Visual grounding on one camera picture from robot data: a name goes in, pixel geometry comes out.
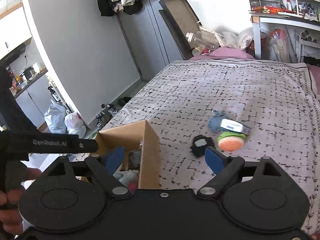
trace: patterned bedsheet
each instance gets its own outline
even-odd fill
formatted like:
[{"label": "patterned bedsheet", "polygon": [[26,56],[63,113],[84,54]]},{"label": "patterned bedsheet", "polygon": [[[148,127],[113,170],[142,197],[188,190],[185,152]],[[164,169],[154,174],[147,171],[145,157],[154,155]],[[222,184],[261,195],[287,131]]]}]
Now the patterned bedsheet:
[{"label": "patterned bedsheet", "polygon": [[320,104],[305,64],[198,60],[168,65],[105,129],[147,119],[160,138],[162,188],[198,189],[214,174],[190,152],[197,135],[218,137],[207,123],[213,110],[252,128],[233,156],[257,161],[271,156],[309,196],[303,229],[320,229]]}]

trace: gray door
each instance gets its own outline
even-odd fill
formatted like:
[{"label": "gray door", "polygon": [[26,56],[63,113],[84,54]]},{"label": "gray door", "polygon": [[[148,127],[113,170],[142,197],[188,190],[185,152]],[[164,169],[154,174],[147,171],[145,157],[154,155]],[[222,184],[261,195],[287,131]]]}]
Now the gray door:
[{"label": "gray door", "polygon": [[182,60],[180,51],[159,13],[162,9],[159,1],[143,0],[140,13],[120,13],[118,17],[143,81],[151,80],[169,63]]}]

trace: white wall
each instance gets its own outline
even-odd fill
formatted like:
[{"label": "white wall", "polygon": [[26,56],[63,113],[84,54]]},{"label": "white wall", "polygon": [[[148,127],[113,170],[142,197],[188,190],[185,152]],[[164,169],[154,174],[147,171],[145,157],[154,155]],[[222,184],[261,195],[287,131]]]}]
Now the white wall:
[{"label": "white wall", "polygon": [[249,0],[188,0],[203,26],[239,33],[251,27]]},{"label": "white wall", "polygon": [[61,94],[90,123],[139,79],[118,22],[97,0],[23,0],[40,55]]},{"label": "white wall", "polygon": [[42,61],[40,53],[37,49],[34,39],[31,39],[31,43],[26,46],[26,51],[20,55],[11,65],[10,68],[15,75],[19,75],[19,72],[25,66],[32,66],[34,63],[39,63],[39,65],[45,68],[45,65]]}]

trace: desk leg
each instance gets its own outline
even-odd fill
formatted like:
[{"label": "desk leg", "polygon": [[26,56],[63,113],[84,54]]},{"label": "desk leg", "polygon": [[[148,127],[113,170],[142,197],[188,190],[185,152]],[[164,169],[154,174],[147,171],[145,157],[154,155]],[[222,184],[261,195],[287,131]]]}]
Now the desk leg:
[{"label": "desk leg", "polygon": [[252,29],[253,29],[255,58],[261,59],[260,23],[252,23]]},{"label": "desk leg", "polygon": [[300,44],[300,48],[299,48],[299,54],[298,54],[298,63],[301,62],[301,50],[302,50],[302,44]]}]

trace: cardboard box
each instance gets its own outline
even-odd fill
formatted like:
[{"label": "cardboard box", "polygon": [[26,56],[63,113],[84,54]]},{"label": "cardboard box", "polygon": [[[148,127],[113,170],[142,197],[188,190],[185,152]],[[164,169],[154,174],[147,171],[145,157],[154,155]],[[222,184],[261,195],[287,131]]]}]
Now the cardboard box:
[{"label": "cardboard box", "polygon": [[146,120],[102,130],[96,136],[99,149],[95,154],[103,156],[117,146],[125,149],[123,168],[128,166],[128,154],[139,148],[143,141],[138,188],[159,189],[160,143],[159,137]]}]

